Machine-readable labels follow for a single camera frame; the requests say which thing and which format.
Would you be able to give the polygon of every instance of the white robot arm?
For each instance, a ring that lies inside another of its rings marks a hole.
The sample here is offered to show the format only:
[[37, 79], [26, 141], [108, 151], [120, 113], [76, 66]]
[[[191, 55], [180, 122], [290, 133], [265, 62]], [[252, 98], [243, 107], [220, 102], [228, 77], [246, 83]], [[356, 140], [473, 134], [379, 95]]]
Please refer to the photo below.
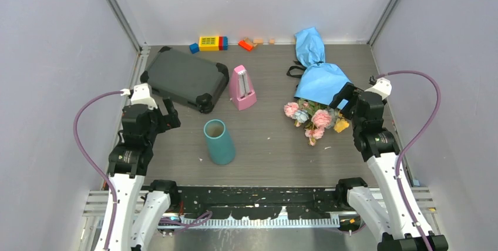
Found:
[[[375, 236], [378, 251], [427, 250], [419, 227], [433, 250], [447, 250], [444, 235], [434, 235], [420, 212], [405, 174], [396, 177], [399, 148], [393, 134], [382, 127], [385, 99], [391, 94], [391, 83], [384, 78], [376, 81], [371, 79], [371, 83], [373, 87], [365, 91], [351, 83], [346, 84], [334, 97], [330, 107], [336, 108], [343, 99], [348, 101], [341, 114], [352, 121], [355, 147], [372, 171], [386, 208], [374, 199], [361, 178], [339, 180], [336, 199], [339, 204], [350, 206], [358, 212]], [[405, 205], [398, 188], [398, 179], [402, 182], [406, 203], [416, 215], [416, 222]]]
[[150, 86], [146, 83], [136, 85], [133, 91], [123, 89], [122, 92], [130, 97], [131, 104], [123, 108], [122, 140], [109, 155], [109, 180], [117, 193], [117, 205], [113, 211], [112, 196], [109, 193], [103, 227], [95, 250], [105, 250], [109, 223], [113, 220], [108, 250], [146, 251], [161, 216], [170, 207], [172, 200], [178, 201], [178, 188], [170, 180], [153, 181], [144, 209], [133, 222], [137, 198], [153, 156], [152, 146], [156, 135], [179, 127], [180, 120], [169, 99], [164, 100], [168, 115], [162, 115], [151, 97]]

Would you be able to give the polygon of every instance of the yellow toy block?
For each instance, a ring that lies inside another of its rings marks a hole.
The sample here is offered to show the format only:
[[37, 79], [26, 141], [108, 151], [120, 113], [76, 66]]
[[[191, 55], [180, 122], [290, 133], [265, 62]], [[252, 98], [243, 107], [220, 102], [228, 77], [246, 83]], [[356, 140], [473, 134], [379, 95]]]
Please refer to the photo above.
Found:
[[201, 36], [199, 37], [199, 50], [201, 51], [218, 51], [220, 44], [219, 36]]

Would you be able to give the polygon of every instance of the teal cup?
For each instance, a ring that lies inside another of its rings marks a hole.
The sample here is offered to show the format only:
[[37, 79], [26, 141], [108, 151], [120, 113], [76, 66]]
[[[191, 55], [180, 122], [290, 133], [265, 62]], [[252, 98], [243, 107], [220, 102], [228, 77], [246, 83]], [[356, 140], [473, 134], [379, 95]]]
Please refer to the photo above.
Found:
[[210, 120], [204, 125], [207, 149], [213, 163], [226, 165], [235, 158], [235, 145], [225, 123]]

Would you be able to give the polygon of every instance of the blue wrapping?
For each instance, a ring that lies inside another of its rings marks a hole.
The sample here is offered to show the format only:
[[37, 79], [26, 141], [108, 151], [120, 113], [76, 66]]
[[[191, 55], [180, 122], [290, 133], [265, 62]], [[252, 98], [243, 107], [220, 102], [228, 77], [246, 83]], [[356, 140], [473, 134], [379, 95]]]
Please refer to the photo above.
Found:
[[[294, 97], [329, 105], [342, 87], [350, 82], [335, 64], [325, 63], [325, 46], [315, 28], [295, 34], [296, 57], [306, 67]], [[347, 101], [343, 100], [339, 108]]]

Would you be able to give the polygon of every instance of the gray floor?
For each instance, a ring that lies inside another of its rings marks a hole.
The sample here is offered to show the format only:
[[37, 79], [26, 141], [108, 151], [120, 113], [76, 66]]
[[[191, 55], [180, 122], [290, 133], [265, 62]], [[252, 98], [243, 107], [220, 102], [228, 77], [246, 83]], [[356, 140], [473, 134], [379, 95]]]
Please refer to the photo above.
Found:
[[[188, 52], [188, 46], [175, 48]], [[149, 61], [158, 50], [152, 48]], [[327, 45], [325, 50], [327, 62], [341, 67], [356, 86], [369, 87], [368, 79], [377, 70], [368, 45]], [[227, 88], [207, 115], [176, 104], [181, 127], [157, 137], [146, 183], [170, 179], [179, 185], [335, 186], [340, 178], [360, 176], [377, 186], [354, 148], [351, 127], [342, 133], [328, 130], [311, 147], [303, 128], [294, 127], [293, 120], [284, 115], [283, 106], [292, 101], [298, 83], [285, 75], [295, 60], [294, 45], [263, 45], [252, 52], [231, 45], [227, 51], [194, 56], [223, 63], [230, 73], [244, 65], [258, 101], [239, 112]], [[215, 165], [208, 156], [203, 126], [210, 119], [224, 121], [234, 140], [237, 156], [228, 165]], [[392, 130], [389, 109], [384, 119]]]

